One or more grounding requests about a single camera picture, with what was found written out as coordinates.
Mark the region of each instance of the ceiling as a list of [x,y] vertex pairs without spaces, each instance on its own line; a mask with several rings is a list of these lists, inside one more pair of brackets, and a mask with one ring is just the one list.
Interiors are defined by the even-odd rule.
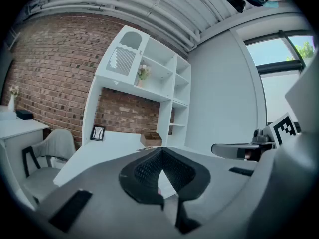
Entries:
[[233,19],[239,24],[282,12],[246,3],[246,11],[238,15],[225,0],[32,0],[27,11],[28,17],[61,11],[115,16],[154,31],[186,52],[224,31]]

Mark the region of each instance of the white cabinet door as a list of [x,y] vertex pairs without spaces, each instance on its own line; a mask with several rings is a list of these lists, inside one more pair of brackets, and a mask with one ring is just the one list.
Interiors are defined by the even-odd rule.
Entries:
[[133,85],[149,37],[124,26],[105,52],[95,75]]

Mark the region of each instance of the white shelf unit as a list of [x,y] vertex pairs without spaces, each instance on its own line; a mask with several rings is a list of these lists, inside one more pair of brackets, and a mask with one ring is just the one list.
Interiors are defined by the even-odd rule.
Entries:
[[[138,67],[146,64],[151,74],[137,86]],[[101,88],[109,88],[160,102],[157,133],[162,146],[184,146],[190,99],[190,64],[175,52],[134,28],[124,26],[104,54],[88,95],[82,128],[87,144]],[[172,109],[174,123],[170,123]],[[169,127],[173,134],[168,135]]]

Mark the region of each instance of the brick wall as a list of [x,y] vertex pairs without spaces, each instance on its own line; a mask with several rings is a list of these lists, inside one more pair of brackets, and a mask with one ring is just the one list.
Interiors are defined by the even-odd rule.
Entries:
[[[179,53],[149,31],[112,17],[65,13],[32,19],[19,26],[21,35],[12,50],[14,59],[6,78],[2,104],[9,102],[9,87],[18,85],[16,109],[32,112],[35,120],[50,126],[51,130],[70,130],[79,145],[94,72],[124,25],[148,33]],[[110,131],[155,132],[159,107],[155,101],[103,89],[95,123],[105,125]]]

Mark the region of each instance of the vase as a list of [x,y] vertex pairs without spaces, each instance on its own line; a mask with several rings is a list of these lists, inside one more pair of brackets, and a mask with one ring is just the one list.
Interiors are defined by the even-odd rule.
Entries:
[[11,95],[11,98],[10,98],[10,101],[9,101],[9,104],[8,104],[8,108],[9,108],[10,111],[14,111],[14,99],[15,99],[15,96]]
[[138,79],[138,83],[137,86],[141,87],[142,86],[143,81],[141,79]]

